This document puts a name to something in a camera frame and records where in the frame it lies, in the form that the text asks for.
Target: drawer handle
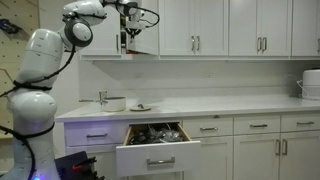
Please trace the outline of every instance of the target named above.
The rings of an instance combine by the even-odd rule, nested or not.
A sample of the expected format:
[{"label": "drawer handle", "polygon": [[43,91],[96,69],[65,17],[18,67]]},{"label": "drawer handle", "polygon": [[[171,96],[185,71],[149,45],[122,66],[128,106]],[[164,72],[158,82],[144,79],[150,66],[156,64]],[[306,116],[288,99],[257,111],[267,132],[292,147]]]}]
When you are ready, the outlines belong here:
[{"label": "drawer handle", "polygon": [[268,127],[267,124],[261,124],[261,125],[250,125],[251,128],[265,128],[265,127]]},{"label": "drawer handle", "polygon": [[170,160],[166,160],[166,161],[151,161],[150,159],[147,159],[148,166],[162,165],[162,164],[174,164],[175,162],[176,162],[175,157],[172,157]]},{"label": "drawer handle", "polygon": [[216,131],[216,130],[218,130],[218,128],[217,127],[215,127],[215,128],[200,128],[200,130],[201,131]]},{"label": "drawer handle", "polygon": [[312,125],[312,124],[314,124],[314,122],[312,122],[312,121],[305,122],[305,123],[297,122],[297,125]]},{"label": "drawer handle", "polygon": [[97,135],[88,134],[87,138],[97,138],[97,137],[107,137],[107,136],[108,134],[97,134]]}]

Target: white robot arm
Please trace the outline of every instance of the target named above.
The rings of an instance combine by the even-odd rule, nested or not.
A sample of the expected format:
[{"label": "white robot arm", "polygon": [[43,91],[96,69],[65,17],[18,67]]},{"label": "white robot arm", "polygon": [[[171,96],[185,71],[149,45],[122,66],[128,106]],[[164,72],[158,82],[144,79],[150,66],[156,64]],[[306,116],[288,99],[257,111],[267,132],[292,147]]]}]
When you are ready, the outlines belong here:
[{"label": "white robot arm", "polygon": [[[133,37],[156,24],[146,26],[139,22],[143,11],[151,12],[140,8],[141,0],[86,0],[64,7],[65,26],[58,32],[36,30],[25,49],[15,87],[0,95],[8,95],[8,109],[14,121],[13,130],[0,126],[0,130],[14,135],[14,167],[0,176],[0,180],[60,180],[54,162],[51,131],[57,104],[49,92],[75,51],[91,43],[90,26],[106,19],[104,6],[112,6],[128,17],[126,29]],[[71,55],[67,64],[60,68],[65,50],[71,51]]]}]

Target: backsplash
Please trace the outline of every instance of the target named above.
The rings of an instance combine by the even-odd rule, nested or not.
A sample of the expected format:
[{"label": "backsplash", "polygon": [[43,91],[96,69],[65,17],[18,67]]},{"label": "backsplash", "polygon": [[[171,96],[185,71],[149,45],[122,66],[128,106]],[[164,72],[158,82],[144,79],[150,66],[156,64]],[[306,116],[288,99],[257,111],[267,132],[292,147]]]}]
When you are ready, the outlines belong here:
[{"label": "backsplash", "polygon": [[251,90],[258,88],[264,94],[261,88],[276,87],[297,96],[300,90],[296,81],[305,69],[314,66],[316,63],[311,61],[80,61],[79,93],[82,99],[96,99],[99,90],[129,90],[135,94],[157,89],[216,89],[210,91],[214,92],[211,95],[221,95],[219,92],[230,88],[233,90],[228,90],[229,94],[236,94],[239,88],[250,88],[253,93]]}]

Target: white countertop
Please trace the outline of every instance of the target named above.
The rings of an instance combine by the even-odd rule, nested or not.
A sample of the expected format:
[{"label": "white countertop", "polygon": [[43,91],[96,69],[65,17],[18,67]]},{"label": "white countertop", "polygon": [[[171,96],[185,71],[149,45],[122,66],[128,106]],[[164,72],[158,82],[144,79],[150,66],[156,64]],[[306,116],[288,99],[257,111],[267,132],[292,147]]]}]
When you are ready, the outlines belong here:
[{"label": "white countertop", "polygon": [[[151,107],[150,111],[132,112],[138,104]],[[82,122],[104,120],[134,120],[206,115],[231,115],[251,113],[278,113],[319,111],[320,101],[286,96],[224,96],[127,99],[127,109],[121,112],[103,112],[98,102],[56,117],[56,122]]]}]

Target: cabinet door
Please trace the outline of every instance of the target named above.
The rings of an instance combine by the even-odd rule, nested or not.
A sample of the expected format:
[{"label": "cabinet door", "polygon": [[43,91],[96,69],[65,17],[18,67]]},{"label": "cabinet door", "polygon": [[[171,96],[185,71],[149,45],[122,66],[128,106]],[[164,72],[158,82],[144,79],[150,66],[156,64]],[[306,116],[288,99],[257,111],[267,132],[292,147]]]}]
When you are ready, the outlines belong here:
[{"label": "cabinet door", "polygon": [[230,0],[230,56],[258,54],[258,0]]},{"label": "cabinet door", "polygon": [[201,164],[184,172],[184,180],[232,180],[233,137],[199,138]]},{"label": "cabinet door", "polygon": [[319,180],[320,131],[282,133],[280,180]]},{"label": "cabinet door", "polygon": [[182,180],[182,173],[164,173],[146,176],[132,176],[128,180]]},{"label": "cabinet door", "polygon": [[105,152],[105,153],[90,153],[88,157],[96,157],[97,162],[94,164],[94,169],[97,171],[98,176],[104,176],[108,180],[126,180],[125,178],[117,177],[116,169],[116,153]]},{"label": "cabinet door", "polygon": [[278,180],[279,138],[278,133],[235,136],[234,180]]},{"label": "cabinet door", "polygon": [[267,56],[290,56],[291,0],[262,0],[262,51]]},{"label": "cabinet door", "polygon": [[228,0],[196,0],[197,54],[228,55]]},{"label": "cabinet door", "polygon": [[[151,10],[155,13],[158,13],[158,0],[142,0],[142,7],[148,10]],[[151,24],[147,23],[147,20],[151,23],[156,23],[158,18],[156,15],[146,12],[145,15],[141,18],[142,23],[150,26]],[[127,35],[127,49],[152,54],[159,55],[159,24],[154,27],[147,28],[142,30],[142,32],[136,36],[134,39],[131,39]]]},{"label": "cabinet door", "polygon": [[160,55],[194,55],[193,0],[160,0]]},{"label": "cabinet door", "polygon": [[320,0],[293,1],[293,56],[318,56]]},{"label": "cabinet door", "polygon": [[82,59],[95,56],[120,56],[120,14],[111,7],[106,7],[107,19],[92,26],[92,43],[80,51]]}]

